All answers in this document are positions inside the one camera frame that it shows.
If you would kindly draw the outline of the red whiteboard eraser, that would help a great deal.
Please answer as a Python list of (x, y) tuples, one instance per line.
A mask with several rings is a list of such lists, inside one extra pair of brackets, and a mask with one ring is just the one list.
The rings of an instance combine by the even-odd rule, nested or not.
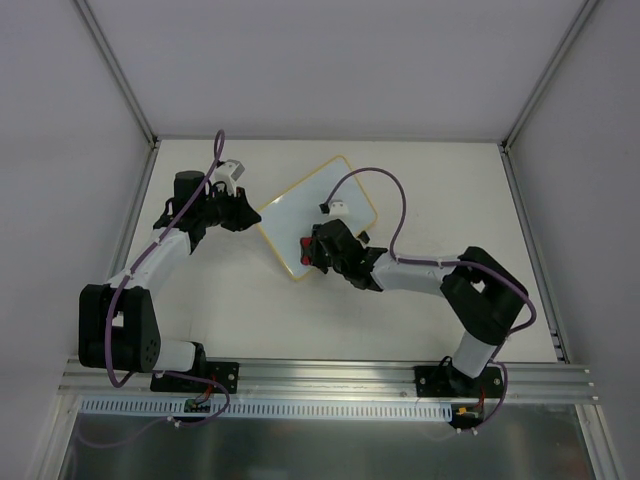
[(303, 237), (300, 239), (300, 262), (305, 266), (313, 265), (314, 256), (314, 240), (312, 237)]

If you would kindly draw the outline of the right aluminium frame post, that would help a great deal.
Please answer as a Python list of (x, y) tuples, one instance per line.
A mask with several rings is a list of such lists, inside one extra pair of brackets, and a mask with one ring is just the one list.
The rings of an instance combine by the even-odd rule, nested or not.
[(573, 16), (559, 42), (554, 47), (550, 58), (546, 62), (531, 92), (527, 96), (524, 105), (519, 110), (512, 126), (502, 140), (501, 148), (505, 152), (508, 152), (515, 144), (518, 136), (527, 125), (527, 122), (535, 108), (550, 87), (553, 79), (562, 66), (563, 61), (579, 39), (600, 4), (600, 0), (585, 0), (580, 3), (577, 12)]

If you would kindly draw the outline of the aluminium frame post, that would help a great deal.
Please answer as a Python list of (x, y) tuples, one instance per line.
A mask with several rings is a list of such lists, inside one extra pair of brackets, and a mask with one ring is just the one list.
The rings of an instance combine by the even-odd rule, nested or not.
[(148, 120), (117, 55), (89, 1), (72, 0), (76, 13), (87, 30), (102, 62), (114, 81), (145, 142), (154, 148), (158, 136)]
[(524, 105), (519, 110), (512, 126), (502, 140), (501, 148), (505, 152), (508, 152), (515, 144), (518, 136), (527, 125), (527, 122), (535, 108), (550, 87), (553, 79), (562, 66), (563, 61), (579, 39), (600, 4), (600, 0), (585, 0), (580, 3), (577, 12), (573, 16), (559, 42), (554, 47), (550, 58), (546, 62), (531, 92), (527, 96)]

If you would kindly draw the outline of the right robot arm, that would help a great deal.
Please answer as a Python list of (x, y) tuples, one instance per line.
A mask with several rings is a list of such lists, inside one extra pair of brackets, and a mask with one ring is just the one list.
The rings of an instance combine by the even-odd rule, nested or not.
[(357, 289), (410, 291), (447, 301), (464, 333), (447, 365), (428, 381), (440, 395), (473, 395), (508, 337), (537, 319), (526, 287), (480, 247), (446, 258), (399, 257), (365, 245), (341, 220), (314, 225), (299, 245), (302, 265), (324, 274), (333, 270)]

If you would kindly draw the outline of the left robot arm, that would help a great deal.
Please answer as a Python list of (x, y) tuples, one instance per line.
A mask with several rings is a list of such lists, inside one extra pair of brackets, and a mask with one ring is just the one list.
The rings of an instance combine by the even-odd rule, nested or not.
[(89, 284), (79, 296), (78, 357), (82, 366), (103, 369), (120, 388), (135, 373), (173, 371), (187, 391), (208, 379), (202, 344), (162, 338), (154, 299), (174, 269), (188, 259), (208, 229), (242, 232), (258, 224), (238, 179), (243, 166), (226, 161), (206, 174), (175, 175), (173, 195), (153, 225), (149, 242), (135, 260), (104, 284)]

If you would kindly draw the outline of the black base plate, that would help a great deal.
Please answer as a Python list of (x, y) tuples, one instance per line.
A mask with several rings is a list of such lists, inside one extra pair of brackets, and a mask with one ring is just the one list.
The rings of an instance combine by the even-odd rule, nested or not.
[(488, 366), (476, 378), (470, 378), (450, 365), (415, 366), (414, 380), (419, 398), (497, 399), (504, 393), (503, 374), (499, 367)]
[(200, 394), (210, 387), (202, 380), (211, 380), (222, 385), (231, 395), (237, 392), (240, 364), (230, 361), (209, 361), (202, 367), (175, 375), (164, 374), (151, 379), (150, 390), (156, 393)]

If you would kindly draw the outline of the right black whiteboard foot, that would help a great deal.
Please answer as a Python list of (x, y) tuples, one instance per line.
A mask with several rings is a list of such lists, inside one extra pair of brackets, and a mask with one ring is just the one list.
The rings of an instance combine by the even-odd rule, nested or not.
[(362, 231), (358, 235), (358, 239), (364, 244), (367, 245), (370, 242), (370, 237), (366, 231)]

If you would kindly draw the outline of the aluminium mounting rail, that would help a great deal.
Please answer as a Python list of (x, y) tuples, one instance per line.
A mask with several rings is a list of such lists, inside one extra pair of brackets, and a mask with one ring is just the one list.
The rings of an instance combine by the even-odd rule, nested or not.
[[(287, 400), (414, 400), (416, 361), (238, 359), (238, 398)], [(520, 404), (598, 404), (601, 395), (590, 369), (566, 363), (508, 363), (506, 400)], [(121, 388), (99, 369), (71, 358), (57, 393), (145, 395), (152, 376), (136, 374)]]

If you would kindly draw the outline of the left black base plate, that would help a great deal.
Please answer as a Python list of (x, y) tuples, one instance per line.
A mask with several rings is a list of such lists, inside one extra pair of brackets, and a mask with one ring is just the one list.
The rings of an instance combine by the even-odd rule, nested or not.
[(231, 395), (237, 392), (240, 364), (230, 361), (209, 361), (202, 367), (175, 375), (164, 374), (151, 379), (150, 390), (156, 393), (200, 394), (210, 387), (202, 380), (211, 380), (222, 385)]

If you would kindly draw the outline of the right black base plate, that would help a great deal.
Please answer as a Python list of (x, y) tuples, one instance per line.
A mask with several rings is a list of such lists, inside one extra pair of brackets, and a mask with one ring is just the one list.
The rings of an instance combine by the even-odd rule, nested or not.
[(503, 374), (499, 367), (488, 366), (476, 378), (470, 378), (450, 365), (415, 366), (414, 380), (419, 398), (497, 399), (504, 393)]

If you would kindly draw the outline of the yellow framed whiteboard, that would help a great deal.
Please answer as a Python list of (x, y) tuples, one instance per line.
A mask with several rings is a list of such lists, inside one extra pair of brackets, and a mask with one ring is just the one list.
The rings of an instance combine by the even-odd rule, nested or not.
[(335, 156), (259, 210), (262, 221), (258, 227), (293, 280), (301, 280), (312, 271), (300, 263), (300, 239), (310, 236), (315, 224), (336, 219), (321, 213), (321, 203), (344, 201), (349, 215), (338, 219), (355, 235), (376, 223), (378, 213), (360, 181), (347, 176), (351, 171), (345, 157)]

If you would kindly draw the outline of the left aluminium frame post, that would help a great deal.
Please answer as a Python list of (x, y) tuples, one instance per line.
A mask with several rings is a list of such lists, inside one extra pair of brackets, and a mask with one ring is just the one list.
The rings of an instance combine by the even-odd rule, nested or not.
[(148, 120), (117, 55), (89, 1), (72, 0), (76, 13), (87, 30), (102, 62), (114, 81), (145, 142), (154, 148), (158, 136)]

